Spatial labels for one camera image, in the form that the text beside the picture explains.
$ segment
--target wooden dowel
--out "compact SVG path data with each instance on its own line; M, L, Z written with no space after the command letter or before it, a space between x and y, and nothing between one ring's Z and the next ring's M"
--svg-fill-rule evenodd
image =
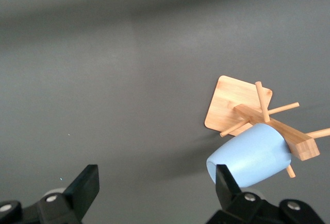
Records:
M289 165L289 166L287 167L287 172L288 172L290 178L294 178L294 177L295 177L295 173L294 173L294 171L293 171L291 165Z
M220 136L224 137L224 136L228 135L229 133L233 132L234 130L241 128L243 125L246 125L248 122L249 122L249 120L242 120L238 124L235 124L235 125L231 126L230 128L226 129L225 131L221 132Z
M289 109L292 109L292 108L295 108L295 107L299 107L299 103L298 102L295 102L295 103L292 103L292 104L288 104L286 106L282 106L282 107L278 107L278 108L269 110L268 111L268 114L271 115L271 114L274 114L274 113L283 112L283 111L286 111L286 110L289 110Z
M320 138L320 137L324 137L324 136L328 136L330 135L330 128L324 129L324 130L317 130L317 131L313 131L310 133L307 133L306 135L310 136L311 138Z
M256 82L256 87L257 87L257 93L258 93L258 97L259 97L259 101L260 101L260 105L261 105L261 109L262 109L263 120L267 123L270 121L270 118L269 118L269 114L268 114L268 110L267 110L265 95L263 93L261 81Z

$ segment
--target blue plastic cup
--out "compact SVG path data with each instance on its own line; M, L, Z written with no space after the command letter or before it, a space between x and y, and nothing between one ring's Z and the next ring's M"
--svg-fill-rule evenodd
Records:
M227 165L239 187L249 187L291 163L291 153L284 138L272 127L256 124L218 148L206 161L216 182L216 167Z

